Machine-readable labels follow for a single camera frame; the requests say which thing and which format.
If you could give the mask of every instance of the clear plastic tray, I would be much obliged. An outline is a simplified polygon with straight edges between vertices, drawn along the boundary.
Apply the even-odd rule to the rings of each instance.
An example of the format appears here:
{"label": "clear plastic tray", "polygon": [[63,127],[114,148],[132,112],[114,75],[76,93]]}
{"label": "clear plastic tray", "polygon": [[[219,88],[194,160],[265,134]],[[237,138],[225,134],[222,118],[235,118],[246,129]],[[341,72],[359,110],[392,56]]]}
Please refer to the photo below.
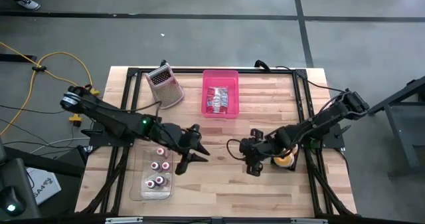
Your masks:
{"label": "clear plastic tray", "polygon": [[[143,200],[162,200],[171,195],[173,189],[173,152],[169,150],[168,157],[165,159],[156,153],[158,145],[137,144],[134,147],[134,165],[133,165],[133,185],[130,190],[130,198],[133,201]],[[170,168],[168,171],[157,172],[151,169],[151,163],[168,162]],[[149,180],[155,180],[156,177],[162,176],[167,179],[167,184],[159,189],[150,189],[146,183]]]}

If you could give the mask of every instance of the floor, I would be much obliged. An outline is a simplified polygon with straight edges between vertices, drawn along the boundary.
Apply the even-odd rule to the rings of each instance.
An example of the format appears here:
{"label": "floor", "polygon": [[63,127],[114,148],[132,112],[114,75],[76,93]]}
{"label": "floor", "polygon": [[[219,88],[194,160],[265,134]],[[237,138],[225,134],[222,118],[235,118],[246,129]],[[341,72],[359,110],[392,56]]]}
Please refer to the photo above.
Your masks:
{"label": "floor", "polygon": [[[8,17],[23,10],[11,0],[0,0],[0,41],[39,58],[54,51],[75,54],[100,89],[112,65],[158,65],[167,59],[177,66],[252,66],[262,59],[270,66],[324,68],[330,86],[356,90],[373,105],[425,73],[425,0],[36,1],[42,5],[37,13]],[[52,18],[49,12],[69,18]],[[95,14],[77,18],[80,13]],[[0,53],[8,52],[0,47]],[[45,65],[78,84],[88,82],[71,58],[52,57]],[[29,88],[29,65],[1,66],[1,104],[19,107]],[[67,86],[37,75],[27,108],[59,111]],[[14,115],[14,110],[0,110],[1,119]],[[25,112],[15,124],[53,142],[71,138],[68,117]],[[424,222],[425,178],[386,176],[405,163],[386,116],[378,113],[351,124],[344,138],[359,214]],[[83,127],[89,125],[85,120]],[[77,129],[72,132],[83,137]],[[16,128],[1,138],[41,142]],[[74,140],[71,146],[77,144],[87,141]],[[14,147],[31,152],[38,146]]]}

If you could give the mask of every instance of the sneaker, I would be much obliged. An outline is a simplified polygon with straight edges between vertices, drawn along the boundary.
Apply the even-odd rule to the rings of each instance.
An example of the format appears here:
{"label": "sneaker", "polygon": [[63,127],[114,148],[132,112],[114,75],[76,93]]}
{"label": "sneaker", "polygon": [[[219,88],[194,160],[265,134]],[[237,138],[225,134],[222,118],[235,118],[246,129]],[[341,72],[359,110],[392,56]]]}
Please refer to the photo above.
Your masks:
{"label": "sneaker", "polygon": [[30,9],[30,10],[37,10],[40,9],[40,5],[35,2],[35,1],[31,1],[31,0],[22,0],[22,1],[17,1],[18,4],[22,5],[23,7]]}

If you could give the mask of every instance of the yellow cable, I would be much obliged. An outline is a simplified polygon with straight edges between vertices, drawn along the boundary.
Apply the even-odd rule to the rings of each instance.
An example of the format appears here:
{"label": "yellow cable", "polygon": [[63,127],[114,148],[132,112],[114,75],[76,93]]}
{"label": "yellow cable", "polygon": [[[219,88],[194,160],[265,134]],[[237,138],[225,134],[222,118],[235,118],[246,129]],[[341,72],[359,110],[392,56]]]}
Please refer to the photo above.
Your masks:
{"label": "yellow cable", "polygon": [[[40,59],[40,61],[37,63],[37,62],[35,62],[35,61],[33,61],[33,60],[31,60],[30,58],[28,58],[28,57],[26,57],[25,55],[23,55],[23,54],[21,54],[19,51],[17,51],[17,50],[15,50],[14,48],[12,48],[12,47],[10,47],[9,45],[6,45],[5,43],[3,43],[3,42],[0,42],[0,45],[3,45],[4,47],[6,47],[6,48],[8,48],[8,49],[10,49],[11,51],[13,51],[13,52],[15,52],[15,53],[17,53],[18,55],[20,55],[20,56],[22,56],[23,58],[25,58],[25,59],[27,59],[29,62],[31,62],[31,63],[33,63],[35,66],[37,66],[37,67],[41,67],[41,64],[43,63],[43,61],[47,58],[47,57],[50,57],[50,56],[52,56],[52,55],[57,55],[57,54],[62,54],[62,55],[68,55],[68,56],[71,56],[72,58],[75,58],[75,60],[77,60],[82,66],[83,66],[83,68],[84,68],[84,70],[86,71],[86,73],[87,73],[87,76],[88,76],[88,80],[89,80],[89,82],[90,82],[90,84],[92,85],[92,87],[93,87],[93,81],[92,81],[92,76],[90,75],[90,72],[88,71],[88,69],[87,69],[87,66],[79,59],[79,58],[77,58],[75,55],[72,55],[72,54],[70,54],[70,53],[67,53],[67,52],[54,52],[54,53],[50,53],[50,54],[47,54],[47,55],[44,55],[41,59]],[[74,85],[74,86],[78,86],[74,81],[71,81],[71,80],[68,80],[68,79],[66,79],[66,78],[61,78],[61,77],[58,77],[58,76],[56,76],[56,75],[54,75],[53,73],[51,73],[50,71],[48,71],[48,70],[46,70],[45,71],[47,74],[49,74],[50,76],[52,76],[53,78],[55,78],[55,79],[57,79],[57,80],[61,80],[61,81],[65,81],[65,82],[68,82],[68,83],[70,83],[70,84],[72,84],[72,85]],[[29,91],[28,91],[28,96],[27,96],[27,99],[25,100],[25,102],[24,102],[24,104],[22,105],[22,107],[21,107],[21,109],[23,109],[26,105],[27,105],[27,103],[28,103],[28,101],[29,101],[29,99],[30,99],[30,97],[31,97],[31,94],[33,93],[33,84],[34,84],[34,81],[35,81],[35,76],[37,75],[37,72],[36,71],[34,71],[33,72],[33,75],[32,75],[32,77],[31,77],[31,82],[30,82],[30,86],[29,86]],[[0,136],[2,136],[6,131],[7,131],[7,129],[9,129],[9,127],[11,126],[11,124],[18,118],[18,116],[21,114],[21,112],[22,112],[22,110],[20,110],[20,111],[18,111],[17,113],[16,113],[16,115],[15,115],[15,117],[13,117],[13,119],[10,121],[10,124],[8,124],[7,126],[6,126],[6,128],[0,133]]]}
{"label": "yellow cable", "polygon": [[35,81],[35,76],[37,75],[37,72],[36,71],[33,71],[33,75],[31,76],[31,81],[30,81],[30,83],[29,83],[29,91],[28,91],[28,95],[27,95],[27,99],[25,100],[25,102],[24,102],[24,104],[22,105],[22,107],[21,107],[21,110],[20,111],[18,111],[17,113],[16,113],[16,115],[15,115],[15,117],[13,117],[12,118],[12,120],[10,121],[10,123],[6,126],[6,128],[3,130],[3,131],[1,131],[1,133],[0,133],[0,136],[2,136],[5,132],[6,132],[6,130],[7,129],[9,129],[9,127],[11,126],[11,124],[18,118],[18,116],[21,114],[21,112],[22,112],[22,109],[23,108],[25,108],[25,106],[27,105],[27,103],[28,103],[28,101],[29,101],[29,98],[31,97],[31,94],[33,93],[33,84],[34,84],[34,81]]}

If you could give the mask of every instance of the shoe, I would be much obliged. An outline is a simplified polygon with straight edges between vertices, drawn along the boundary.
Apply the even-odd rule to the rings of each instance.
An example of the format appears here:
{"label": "shoe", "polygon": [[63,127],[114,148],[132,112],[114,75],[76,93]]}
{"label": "shoe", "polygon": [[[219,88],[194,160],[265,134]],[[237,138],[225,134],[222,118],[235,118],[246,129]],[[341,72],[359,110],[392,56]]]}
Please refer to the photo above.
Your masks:
{"label": "shoe", "polygon": [[40,9],[40,5],[35,1],[22,0],[22,1],[17,1],[17,3],[22,5],[23,7],[27,8],[27,9],[32,10],[32,11]]}

